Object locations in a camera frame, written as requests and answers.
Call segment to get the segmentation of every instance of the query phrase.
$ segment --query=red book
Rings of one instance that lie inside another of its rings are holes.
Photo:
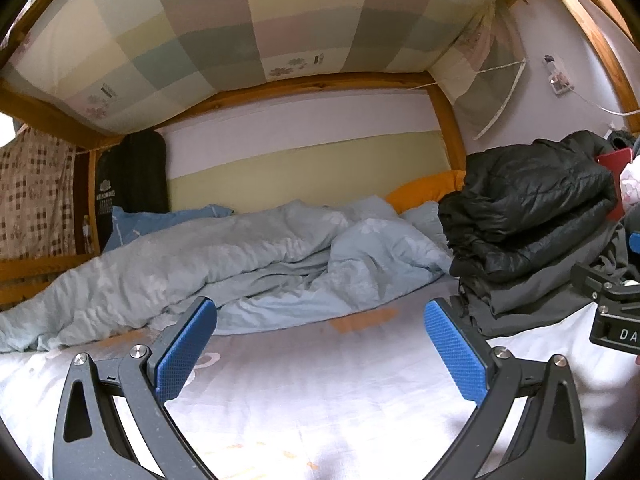
[[[618,197],[618,204],[615,209],[609,213],[607,219],[617,222],[624,214],[625,210],[622,208],[622,192],[620,191],[620,173],[625,169],[626,165],[634,160],[634,154],[631,148],[623,148],[613,153],[607,153],[606,155],[599,155],[596,157],[596,162],[603,165],[613,173],[613,179],[616,183],[616,196]]]

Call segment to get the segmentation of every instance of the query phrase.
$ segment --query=wall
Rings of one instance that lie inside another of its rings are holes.
[[[219,110],[162,129],[168,178],[250,156],[440,125],[424,91],[308,94]]]
[[[15,138],[14,120],[0,114],[0,146],[4,146]]]
[[[593,21],[600,27],[604,37],[607,38],[620,65],[622,65],[636,98],[640,101],[640,52],[616,23],[600,10],[600,7],[591,0],[580,0],[580,3],[587,9]]]
[[[610,110],[620,110],[606,72],[562,2],[527,1],[529,5],[517,2],[511,11],[529,62],[512,101],[494,126],[476,141],[465,135],[469,153],[494,146],[528,143],[538,137],[559,140],[575,130],[604,134],[611,121],[617,127],[624,124],[622,118],[587,104],[572,92],[561,96],[553,93],[543,61],[545,54],[562,58],[581,95]]]
[[[169,181],[174,210],[216,203],[239,213],[291,200],[339,206],[386,196],[418,177],[450,169],[440,132],[409,132],[257,155]]]

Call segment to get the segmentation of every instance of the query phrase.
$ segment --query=blue pillow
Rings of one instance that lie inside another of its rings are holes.
[[[113,207],[113,232],[103,253],[130,244],[141,236],[167,229],[196,218],[222,218],[233,210],[221,205],[207,205],[202,209],[185,209],[172,213],[125,213],[121,207]]]

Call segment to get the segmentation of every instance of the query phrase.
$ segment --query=clothes pile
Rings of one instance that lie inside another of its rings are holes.
[[[465,185],[444,197],[438,216],[453,250],[469,321],[487,337],[564,319],[590,300],[569,282],[581,262],[612,280],[637,280],[612,173],[595,158],[614,150],[593,132],[560,142],[469,155]]]

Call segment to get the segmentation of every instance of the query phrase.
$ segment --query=white wall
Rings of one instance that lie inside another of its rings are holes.
[[[339,91],[219,110],[162,129],[167,178],[326,142],[439,130],[424,91]]]
[[[563,3],[560,0],[527,1],[529,5],[517,2],[511,11],[529,62],[511,102],[494,126],[478,140],[465,136],[469,153],[529,143],[539,137],[559,140],[575,130],[591,130],[603,135],[611,121],[616,127],[624,124],[622,118],[587,104],[572,92],[561,96],[553,93],[543,60],[545,54],[561,57],[581,95],[610,110],[620,110],[606,72]]]
[[[14,120],[9,116],[0,114],[0,146],[4,146],[14,138]]]

